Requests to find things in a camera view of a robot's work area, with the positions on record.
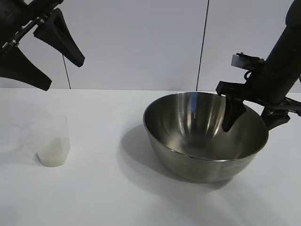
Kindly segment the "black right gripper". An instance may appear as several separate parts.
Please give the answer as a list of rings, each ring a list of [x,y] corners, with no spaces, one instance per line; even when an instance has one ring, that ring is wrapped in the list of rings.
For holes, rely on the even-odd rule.
[[[286,124],[291,119],[288,112],[301,114],[301,103],[286,97],[301,75],[297,62],[273,70],[266,62],[237,63],[235,67],[246,69],[245,83],[220,81],[218,95],[225,95],[225,112],[222,129],[228,132],[236,120],[246,112],[243,100],[264,106],[261,117],[267,129]]]

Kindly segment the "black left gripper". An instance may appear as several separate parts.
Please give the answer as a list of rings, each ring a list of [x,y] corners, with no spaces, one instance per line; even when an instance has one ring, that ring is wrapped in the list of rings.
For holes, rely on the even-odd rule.
[[[17,48],[34,27],[34,37],[52,46],[77,67],[85,57],[73,40],[58,5],[62,0],[2,0],[0,2],[0,76],[49,90],[52,80]]]

